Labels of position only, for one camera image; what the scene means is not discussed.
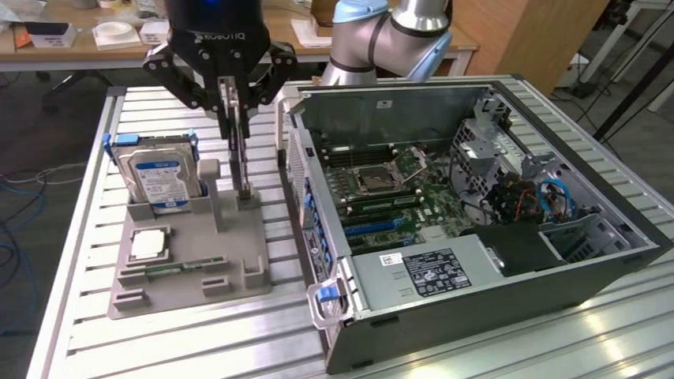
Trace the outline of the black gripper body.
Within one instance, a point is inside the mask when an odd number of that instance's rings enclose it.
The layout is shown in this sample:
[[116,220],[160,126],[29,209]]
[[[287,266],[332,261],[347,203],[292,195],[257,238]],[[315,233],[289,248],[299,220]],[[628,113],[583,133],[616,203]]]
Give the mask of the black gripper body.
[[271,45],[261,3],[253,0],[165,2],[173,54],[200,73],[249,74]]

